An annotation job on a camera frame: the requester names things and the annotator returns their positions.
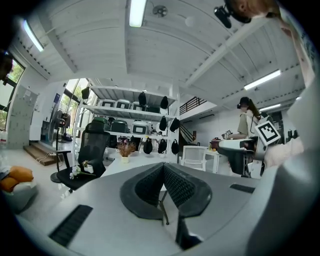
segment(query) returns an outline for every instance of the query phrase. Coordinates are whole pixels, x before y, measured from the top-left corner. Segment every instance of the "black mesh chair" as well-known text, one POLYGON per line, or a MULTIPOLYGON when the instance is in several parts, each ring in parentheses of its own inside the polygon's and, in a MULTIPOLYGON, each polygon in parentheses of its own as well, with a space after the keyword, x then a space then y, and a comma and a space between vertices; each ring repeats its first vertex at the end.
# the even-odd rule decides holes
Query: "black mesh chair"
POLYGON ((110 133, 104 131, 104 124, 93 121, 89 123, 85 131, 82 133, 81 147, 78 156, 78 163, 83 171, 82 163, 88 161, 89 165, 93 167, 93 175, 78 174, 74 179, 70 179, 72 167, 70 167, 67 153, 70 151, 59 151, 63 153, 66 169, 58 171, 58 179, 70 188, 70 192, 77 190, 89 181, 101 177, 106 168, 103 164, 103 157, 106 146, 110 143, 110 133))

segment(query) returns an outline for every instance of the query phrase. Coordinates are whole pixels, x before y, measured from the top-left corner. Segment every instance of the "ceiling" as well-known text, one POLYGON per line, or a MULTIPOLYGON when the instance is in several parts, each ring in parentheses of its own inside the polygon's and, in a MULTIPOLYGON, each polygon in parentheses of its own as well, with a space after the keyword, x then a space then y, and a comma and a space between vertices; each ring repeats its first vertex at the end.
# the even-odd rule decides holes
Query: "ceiling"
POLYGON ((223 0, 148 0, 142 27, 133 28, 129 3, 48 1, 28 18, 44 51, 23 30, 15 48, 50 82, 91 78, 95 85, 113 82, 163 94, 178 83, 181 97, 197 96, 225 109, 234 109, 243 96, 259 107, 288 101, 305 87, 292 40, 275 20, 232 20, 227 29, 214 16, 223 0), (163 18, 152 14, 160 4, 168 8, 163 18), (280 77, 244 91, 277 69, 280 77))

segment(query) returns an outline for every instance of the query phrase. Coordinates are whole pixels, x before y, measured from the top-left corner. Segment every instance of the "ceiling beam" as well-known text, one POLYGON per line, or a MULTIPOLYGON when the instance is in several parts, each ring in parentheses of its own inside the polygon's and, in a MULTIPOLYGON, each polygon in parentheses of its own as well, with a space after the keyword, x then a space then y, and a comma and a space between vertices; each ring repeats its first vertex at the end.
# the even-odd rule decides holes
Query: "ceiling beam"
POLYGON ((61 42, 58 40, 55 30, 52 27, 52 24, 48 18, 47 13, 42 9, 41 11, 38 11, 38 17, 40 21, 40 26, 43 28, 44 32, 46 33, 46 36, 48 37, 50 43, 55 48, 57 53, 61 56, 65 64, 70 68, 72 73, 77 72, 77 67, 74 65, 70 57, 68 56, 67 52, 63 48, 61 42))
POLYGON ((257 18, 251 23, 244 25, 230 38, 226 40, 185 82, 185 86, 190 87, 194 84, 205 72, 207 72, 214 64, 220 61, 227 53, 229 53, 235 46, 240 44, 249 35, 257 31, 269 20, 266 18, 257 18))
POLYGON ((128 35, 127 35, 127 24, 128 19, 128 2, 127 0, 119 1, 119 30, 120 30, 120 47, 121 53, 123 54, 123 65, 125 73, 128 74, 128 35))

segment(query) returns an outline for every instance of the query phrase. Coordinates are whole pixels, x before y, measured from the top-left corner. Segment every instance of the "orange pillow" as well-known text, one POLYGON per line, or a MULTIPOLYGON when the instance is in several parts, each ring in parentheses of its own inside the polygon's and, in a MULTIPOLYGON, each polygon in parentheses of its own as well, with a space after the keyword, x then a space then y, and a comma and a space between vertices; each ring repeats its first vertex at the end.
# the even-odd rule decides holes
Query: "orange pillow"
POLYGON ((5 177, 3 180, 0 180, 0 188, 6 192, 12 192, 17 184, 19 182, 11 177, 5 177))
POLYGON ((10 169, 9 177, 14 178, 20 182, 30 182, 34 179, 32 170, 21 166, 12 166, 10 169))

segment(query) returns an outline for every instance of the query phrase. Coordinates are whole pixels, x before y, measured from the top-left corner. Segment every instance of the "beige shirt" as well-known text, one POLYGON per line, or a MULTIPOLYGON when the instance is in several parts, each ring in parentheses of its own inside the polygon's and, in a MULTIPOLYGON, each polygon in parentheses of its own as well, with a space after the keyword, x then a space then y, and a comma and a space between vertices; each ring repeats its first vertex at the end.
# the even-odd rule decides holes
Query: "beige shirt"
POLYGON ((246 113, 240 115, 240 122, 238 126, 238 133, 244 134, 247 138, 250 138, 255 135, 255 127, 258 124, 259 120, 254 116, 251 110, 248 110, 246 113))

